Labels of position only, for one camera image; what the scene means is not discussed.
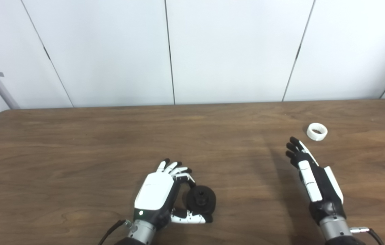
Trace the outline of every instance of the silver cylinder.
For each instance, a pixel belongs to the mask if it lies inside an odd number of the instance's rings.
[[[152,242],[156,227],[144,220],[135,220],[128,237],[138,240],[146,245]]]
[[[331,215],[320,221],[320,228],[326,241],[338,236],[352,236],[347,221],[340,215]]]

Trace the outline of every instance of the wood grain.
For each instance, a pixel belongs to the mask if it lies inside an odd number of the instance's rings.
[[[328,127],[324,141],[307,138],[312,122]],[[385,100],[351,100],[2,112],[0,244],[97,244],[170,157],[214,189],[217,208],[214,223],[170,224],[153,244],[323,245],[284,155],[290,136],[332,166],[349,225],[385,242]]]

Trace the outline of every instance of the white ring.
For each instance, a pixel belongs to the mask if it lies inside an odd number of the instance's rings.
[[[313,139],[314,141],[322,141],[324,140],[324,138],[326,137],[328,133],[328,130],[327,128],[322,125],[322,124],[319,124],[317,122],[314,122],[313,124],[310,124],[309,127],[307,128],[307,136],[311,139]]]

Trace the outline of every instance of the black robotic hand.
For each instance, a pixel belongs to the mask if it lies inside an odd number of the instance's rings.
[[[365,245],[353,233],[368,232],[382,245],[379,236],[367,227],[349,228],[344,212],[344,197],[331,168],[318,165],[309,149],[291,137],[286,144],[286,155],[298,169],[300,179],[311,200],[309,212],[326,239],[326,245]]]
[[[301,141],[294,137],[289,140],[290,143],[286,144],[289,149],[286,155],[291,159],[291,164],[298,169],[300,179],[309,194],[311,200],[309,211],[312,218],[318,225],[326,216],[340,215],[346,218],[342,205],[344,197],[331,168],[320,167]]]
[[[191,169],[182,167],[181,162],[169,162],[168,158],[163,160],[155,172],[147,175],[135,199],[134,222],[129,223],[130,232],[115,245],[149,245],[155,232],[169,222],[201,224],[213,221],[211,213],[215,209],[214,192],[206,186],[196,186],[190,175]],[[191,188],[187,194],[189,210],[173,207],[182,183],[188,183]],[[109,229],[99,245],[125,222],[128,221],[120,220]]]

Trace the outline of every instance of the black cable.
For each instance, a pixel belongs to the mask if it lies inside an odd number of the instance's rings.
[[[382,239],[377,235],[377,233],[373,229],[369,228],[368,233],[379,243],[379,245],[384,245]]]
[[[120,227],[121,225],[123,225],[124,223],[126,222],[126,220],[119,220],[117,221],[117,223],[115,223],[110,229],[107,230],[107,232],[105,233],[105,235],[102,237],[102,239],[100,240],[99,244],[97,245],[102,245],[102,243],[105,241],[105,239],[113,232],[115,231],[115,229],[117,229],[118,227]]]

